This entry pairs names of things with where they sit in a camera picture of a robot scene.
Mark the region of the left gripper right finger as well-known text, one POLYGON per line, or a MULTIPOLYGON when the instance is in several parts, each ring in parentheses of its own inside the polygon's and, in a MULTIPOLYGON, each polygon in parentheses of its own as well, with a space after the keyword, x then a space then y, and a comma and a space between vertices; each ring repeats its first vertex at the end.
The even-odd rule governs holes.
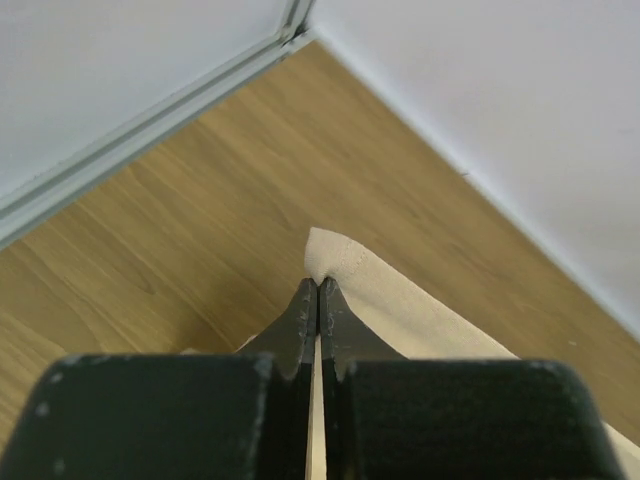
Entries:
POLYGON ((621 479, 586 385, 550 360, 411 360, 318 290, 331 479, 621 479))

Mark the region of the beige t shirt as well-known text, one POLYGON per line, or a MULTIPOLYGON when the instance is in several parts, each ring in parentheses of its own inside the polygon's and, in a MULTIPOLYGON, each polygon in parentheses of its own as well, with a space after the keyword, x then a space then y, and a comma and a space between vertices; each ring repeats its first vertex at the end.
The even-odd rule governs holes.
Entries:
MULTIPOLYGON (((527 359, 516 356, 376 254, 344 235, 312 229, 305 248, 305 267, 307 277, 304 280, 314 281, 318 290, 326 279, 335 280, 351 311, 408 359, 527 359)), ((331 479, 326 468, 318 306, 314 340, 306 475, 302 479, 331 479)), ((600 419, 623 467, 621 479, 637 478, 638 446, 605 423, 601 415, 600 419)))

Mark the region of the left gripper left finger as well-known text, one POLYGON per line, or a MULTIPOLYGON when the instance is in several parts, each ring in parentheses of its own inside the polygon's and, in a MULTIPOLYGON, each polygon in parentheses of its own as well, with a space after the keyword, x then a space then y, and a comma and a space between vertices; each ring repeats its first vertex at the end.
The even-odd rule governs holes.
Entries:
POLYGON ((303 280, 233 354, 76 354, 31 391, 5 479, 302 479, 318 306, 303 280))

